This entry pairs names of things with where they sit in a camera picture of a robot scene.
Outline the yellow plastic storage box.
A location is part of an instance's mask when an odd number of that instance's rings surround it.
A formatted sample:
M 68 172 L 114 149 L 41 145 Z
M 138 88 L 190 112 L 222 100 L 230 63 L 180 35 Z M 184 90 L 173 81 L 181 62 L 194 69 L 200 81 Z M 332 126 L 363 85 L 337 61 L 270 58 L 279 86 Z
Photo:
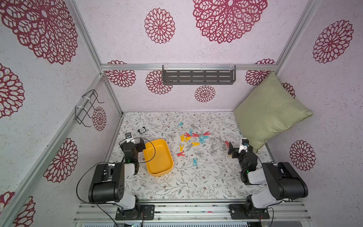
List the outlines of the yellow plastic storage box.
M 159 177 L 170 173 L 174 168 L 174 160 L 168 144 L 163 139 L 146 143 L 143 151 L 146 167 L 150 175 Z

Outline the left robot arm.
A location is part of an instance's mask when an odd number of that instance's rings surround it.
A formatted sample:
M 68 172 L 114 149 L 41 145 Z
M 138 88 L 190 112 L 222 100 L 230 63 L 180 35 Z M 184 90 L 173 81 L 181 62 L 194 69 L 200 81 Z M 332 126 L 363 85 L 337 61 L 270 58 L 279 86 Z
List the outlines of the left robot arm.
M 96 165 L 88 200 L 92 204 L 112 204 L 122 211 L 139 212 L 140 201 L 125 190 L 125 178 L 138 173 L 139 153 L 146 148 L 145 142 L 142 138 L 139 142 L 126 139 L 120 147 L 124 152 L 123 161 Z

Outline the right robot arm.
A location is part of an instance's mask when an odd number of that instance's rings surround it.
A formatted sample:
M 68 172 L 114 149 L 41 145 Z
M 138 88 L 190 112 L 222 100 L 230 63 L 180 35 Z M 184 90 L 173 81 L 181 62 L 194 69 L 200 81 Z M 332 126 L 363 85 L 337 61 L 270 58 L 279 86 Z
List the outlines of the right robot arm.
M 242 211 L 249 215 L 267 211 L 270 206 L 308 196 L 304 180 L 288 162 L 262 163 L 253 152 L 248 139 L 243 138 L 239 147 L 228 143 L 228 155 L 238 159 L 241 181 L 245 185 L 267 184 L 267 188 L 246 197 Z

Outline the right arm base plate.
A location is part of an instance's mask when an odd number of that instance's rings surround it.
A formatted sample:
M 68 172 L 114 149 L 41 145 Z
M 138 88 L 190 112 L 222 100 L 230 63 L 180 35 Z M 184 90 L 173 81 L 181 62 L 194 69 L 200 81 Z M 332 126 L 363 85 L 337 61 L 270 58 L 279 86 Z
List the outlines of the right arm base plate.
M 267 209 L 256 209 L 254 207 L 247 207 L 244 204 L 230 204 L 229 212 L 231 218 L 237 219 L 270 219 L 270 215 Z

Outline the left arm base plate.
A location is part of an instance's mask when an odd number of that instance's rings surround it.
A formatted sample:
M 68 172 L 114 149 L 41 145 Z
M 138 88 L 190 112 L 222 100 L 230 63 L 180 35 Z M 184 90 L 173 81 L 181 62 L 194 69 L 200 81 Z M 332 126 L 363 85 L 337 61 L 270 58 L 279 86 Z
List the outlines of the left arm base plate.
M 115 220 L 153 220 L 154 214 L 155 205 L 137 205 L 134 209 L 131 210 L 121 210 L 118 208 Z

